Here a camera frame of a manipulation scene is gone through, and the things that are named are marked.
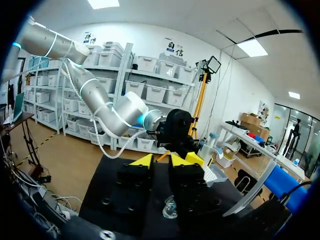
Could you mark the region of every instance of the wooden floor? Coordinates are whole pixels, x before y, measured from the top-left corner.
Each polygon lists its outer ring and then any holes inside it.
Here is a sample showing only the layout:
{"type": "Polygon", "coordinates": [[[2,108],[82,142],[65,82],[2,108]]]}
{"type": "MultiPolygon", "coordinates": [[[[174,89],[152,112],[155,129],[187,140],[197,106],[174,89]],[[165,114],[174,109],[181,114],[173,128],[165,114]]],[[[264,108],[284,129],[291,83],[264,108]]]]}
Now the wooden floor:
{"type": "MultiPolygon", "coordinates": [[[[87,188],[91,178],[103,156],[100,148],[91,144],[89,141],[73,137],[70,135],[64,136],[61,132],[59,135],[48,139],[56,133],[56,131],[41,125],[36,124],[34,120],[28,121],[30,132],[38,145],[38,156],[41,164],[49,169],[52,176],[51,183],[47,183],[46,187],[60,196],[75,196],[83,200],[87,192],[87,188]]],[[[18,126],[11,132],[12,150],[18,155],[15,163],[20,163],[27,155],[28,149],[23,139],[22,127],[18,126]]],[[[104,149],[111,155],[115,155],[116,151],[110,150],[108,146],[104,149]]],[[[121,154],[121,158],[137,160],[147,153],[125,150],[121,154]]],[[[262,173],[267,166],[269,159],[267,157],[251,157],[249,159],[238,153],[238,156],[247,163],[252,169],[258,173],[262,173]]],[[[167,163],[168,157],[161,162],[167,163]]],[[[28,171],[30,165],[25,160],[20,167],[21,170],[28,171]]],[[[237,160],[232,166],[223,169],[230,181],[234,183],[237,178],[239,169],[245,169],[237,160]]],[[[264,200],[269,199],[270,191],[263,187],[263,193],[257,196],[251,205],[257,208],[264,203],[264,200]]],[[[81,204],[77,200],[71,200],[73,209],[79,211],[81,204]]]]}

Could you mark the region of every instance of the cardboard box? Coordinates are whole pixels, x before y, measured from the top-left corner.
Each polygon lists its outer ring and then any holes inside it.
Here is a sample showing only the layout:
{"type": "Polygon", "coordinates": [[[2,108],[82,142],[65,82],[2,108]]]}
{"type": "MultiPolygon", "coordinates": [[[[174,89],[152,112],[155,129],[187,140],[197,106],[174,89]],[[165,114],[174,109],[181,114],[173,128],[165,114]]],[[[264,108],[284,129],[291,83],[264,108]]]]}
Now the cardboard box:
{"type": "Polygon", "coordinates": [[[264,139],[265,142],[268,140],[270,131],[268,129],[265,129],[263,126],[257,126],[243,121],[241,122],[241,125],[245,126],[250,133],[258,135],[260,138],[264,139]]]}
{"type": "Polygon", "coordinates": [[[230,148],[228,148],[227,146],[224,147],[223,149],[223,155],[225,157],[227,157],[228,159],[234,159],[234,155],[235,155],[235,152],[232,151],[230,148]]]}
{"type": "Polygon", "coordinates": [[[242,113],[241,122],[245,122],[248,124],[253,124],[253,125],[259,126],[261,123],[261,119],[255,117],[255,116],[251,116],[250,114],[247,114],[247,113],[242,113]]]}

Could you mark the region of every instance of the yellow warning tape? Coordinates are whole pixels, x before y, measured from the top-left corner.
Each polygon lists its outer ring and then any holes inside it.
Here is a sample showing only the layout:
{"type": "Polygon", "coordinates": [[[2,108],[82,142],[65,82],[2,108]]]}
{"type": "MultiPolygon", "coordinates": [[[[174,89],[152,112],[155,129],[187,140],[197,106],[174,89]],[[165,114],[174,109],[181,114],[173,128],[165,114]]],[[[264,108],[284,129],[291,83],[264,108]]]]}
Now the yellow warning tape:
{"type": "MultiPolygon", "coordinates": [[[[54,136],[58,135],[58,133],[56,132],[55,134],[49,136],[46,140],[44,140],[42,143],[40,143],[39,146],[41,146],[42,144],[44,144],[45,142],[49,141],[50,139],[52,139],[54,136]]],[[[18,165],[16,167],[19,167],[21,164],[24,163],[25,160],[27,160],[30,157],[30,153],[24,158],[22,159],[21,162],[18,163],[18,165]]]]}

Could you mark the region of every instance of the black table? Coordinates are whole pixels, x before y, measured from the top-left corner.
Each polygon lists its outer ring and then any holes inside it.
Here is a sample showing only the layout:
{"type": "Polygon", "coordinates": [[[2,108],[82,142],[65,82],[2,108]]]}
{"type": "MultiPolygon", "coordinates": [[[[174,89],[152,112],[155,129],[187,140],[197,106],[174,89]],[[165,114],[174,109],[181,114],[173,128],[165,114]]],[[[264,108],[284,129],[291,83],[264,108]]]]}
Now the black table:
{"type": "MultiPolygon", "coordinates": [[[[79,217],[104,229],[104,213],[97,206],[105,196],[109,196],[112,192],[117,179],[117,170],[123,163],[131,162],[133,160],[102,157],[85,194],[79,217]]],[[[224,212],[233,207],[243,197],[228,179],[225,182],[214,183],[210,189],[216,194],[217,198],[221,199],[221,208],[224,212]]],[[[177,220],[166,219],[162,214],[165,200],[171,195],[168,164],[155,162],[153,187],[144,224],[144,238],[170,238],[177,235],[177,220]]],[[[252,210],[253,208],[248,205],[237,215],[242,217],[252,210]]]]}

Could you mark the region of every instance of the ceiling light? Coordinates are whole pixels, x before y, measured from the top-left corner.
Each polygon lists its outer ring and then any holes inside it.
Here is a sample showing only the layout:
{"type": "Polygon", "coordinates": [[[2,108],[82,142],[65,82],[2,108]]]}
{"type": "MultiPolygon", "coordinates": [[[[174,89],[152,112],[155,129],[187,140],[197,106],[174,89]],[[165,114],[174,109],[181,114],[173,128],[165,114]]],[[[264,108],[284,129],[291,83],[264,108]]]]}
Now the ceiling light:
{"type": "Polygon", "coordinates": [[[246,54],[248,54],[251,58],[268,55],[266,50],[256,39],[238,43],[237,46],[241,48],[246,54]]]}
{"type": "Polygon", "coordinates": [[[120,7],[119,0],[88,0],[93,9],[120,7]]]}
{"type": "Polygon", "coordinates": [[[289,91],[289,96],[294,98],[294,99],[300,99],[300,94],[299,93],[294,93],[289,91]]]}

